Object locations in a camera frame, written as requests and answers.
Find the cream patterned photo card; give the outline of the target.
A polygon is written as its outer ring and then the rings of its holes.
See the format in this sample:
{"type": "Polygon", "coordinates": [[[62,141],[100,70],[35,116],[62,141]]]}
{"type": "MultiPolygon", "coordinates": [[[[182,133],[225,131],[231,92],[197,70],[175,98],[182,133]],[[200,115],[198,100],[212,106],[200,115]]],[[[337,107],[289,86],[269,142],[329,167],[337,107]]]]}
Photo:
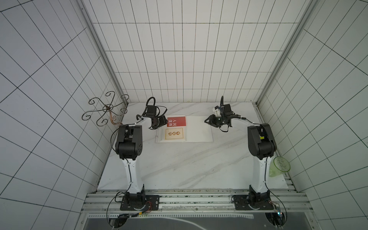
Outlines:
{"type": "Polygon", "coordinates": [[[183,140],[185,132],[182,127],[165,129],[165,140],[183,140]]]}

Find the red photo card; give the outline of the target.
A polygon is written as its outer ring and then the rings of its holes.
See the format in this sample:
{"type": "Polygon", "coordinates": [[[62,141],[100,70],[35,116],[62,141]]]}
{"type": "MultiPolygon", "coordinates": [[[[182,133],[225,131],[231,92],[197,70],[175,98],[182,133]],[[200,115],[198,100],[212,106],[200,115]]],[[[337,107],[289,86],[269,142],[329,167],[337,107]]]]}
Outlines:
{"type": "Polygon", "coordinates": [[[167,118],[167,127],[185,127],[186,116],[171,116],[167,118]]]}

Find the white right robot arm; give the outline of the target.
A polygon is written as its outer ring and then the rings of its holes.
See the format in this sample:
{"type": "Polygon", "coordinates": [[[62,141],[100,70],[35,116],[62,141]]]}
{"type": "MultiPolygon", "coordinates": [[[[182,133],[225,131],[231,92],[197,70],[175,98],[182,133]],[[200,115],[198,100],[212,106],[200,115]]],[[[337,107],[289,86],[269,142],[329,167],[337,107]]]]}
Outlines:
{"type": "Polygon", "coordinates": [[[253,178],[249,186],[246,203],[255,208],[263,202],[270,201],[270,190],[267,186],[269,167],[272,157],[277,150],[276,141],[268,123],[254,123],[239,114],[233,112],[230,104],[220,102],[214,108],[214,114],[210,115],[205,123],[215,127],[234,127],[247,135],[248,150],[254,157],[253,178]]]}

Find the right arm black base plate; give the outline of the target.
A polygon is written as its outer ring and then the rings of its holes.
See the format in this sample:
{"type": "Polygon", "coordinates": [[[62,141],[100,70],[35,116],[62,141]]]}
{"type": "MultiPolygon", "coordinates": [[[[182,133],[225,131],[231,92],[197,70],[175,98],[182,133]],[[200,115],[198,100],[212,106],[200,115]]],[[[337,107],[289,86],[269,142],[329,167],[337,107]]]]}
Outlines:
{"type": "Polygon", "coordinates": [[[236,210],[243,211],[268,211],[274,210],[270,203],[270,195],[256,195],[249,198],[249,195],[233,195],[231,201],[236,210]]]}

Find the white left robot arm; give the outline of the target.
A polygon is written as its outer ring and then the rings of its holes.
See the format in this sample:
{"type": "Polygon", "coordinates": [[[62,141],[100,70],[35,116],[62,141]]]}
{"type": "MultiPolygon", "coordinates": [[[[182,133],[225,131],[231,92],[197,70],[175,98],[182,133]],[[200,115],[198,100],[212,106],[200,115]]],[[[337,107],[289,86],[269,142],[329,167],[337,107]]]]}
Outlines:
{"type": "Polygon", "coordinates": [[[138,117],[134,124],[121,124],[117,130],[115,153],[120,157],[126,170],[128,188],[124,192],[123,201],[126,204],[145,204],[145,189],[139,170],[139,156],[143,151],[143,132],[156,130],[167,124],[167,118],[138,117]]]}

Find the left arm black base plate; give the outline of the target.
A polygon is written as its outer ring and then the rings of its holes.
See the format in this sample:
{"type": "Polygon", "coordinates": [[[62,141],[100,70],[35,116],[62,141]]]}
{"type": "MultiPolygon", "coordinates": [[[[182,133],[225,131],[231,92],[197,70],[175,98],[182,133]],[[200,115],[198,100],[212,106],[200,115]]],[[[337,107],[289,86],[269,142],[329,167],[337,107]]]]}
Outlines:
{"type": "Polygon", "coordinates": [[[156,211],[159,209],[159,195],[125,195],[122,198],[121,211],[156,211]]]}

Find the white photo album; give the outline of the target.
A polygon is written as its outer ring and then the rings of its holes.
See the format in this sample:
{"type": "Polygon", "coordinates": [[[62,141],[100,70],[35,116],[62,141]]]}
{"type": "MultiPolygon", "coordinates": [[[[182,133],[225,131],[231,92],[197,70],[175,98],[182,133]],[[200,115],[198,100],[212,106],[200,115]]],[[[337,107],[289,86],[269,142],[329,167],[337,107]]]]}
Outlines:
{"type": "Polygon", "coordinates": [[[212,142],[211,126],[204,122],[205,119],[205,116],[186,116],[186,126],[180,126],[185,132],[185,138],[183,140],[165,140],[165,129],[177,127],[167,127],[167,125],[164,125],[157,131],[156,143],[212,142]]]}

